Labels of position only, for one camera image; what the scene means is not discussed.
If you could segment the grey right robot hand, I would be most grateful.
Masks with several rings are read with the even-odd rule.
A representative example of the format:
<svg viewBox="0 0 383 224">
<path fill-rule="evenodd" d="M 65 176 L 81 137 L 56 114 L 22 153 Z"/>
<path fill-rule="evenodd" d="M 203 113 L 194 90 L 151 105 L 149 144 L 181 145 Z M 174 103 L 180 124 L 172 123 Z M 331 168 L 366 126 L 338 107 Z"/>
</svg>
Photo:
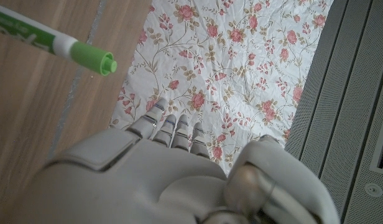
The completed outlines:
<svg viewBox="0 0 383 224">
<path fill-rule="evenodd" d="M 200 123 L 157 123 L 159 100 L 121 131 L 57 154 L 1 223 L 338 223 L 323 183 L 272 136 L 249 142 L 226 174 Z"/>
</svg>

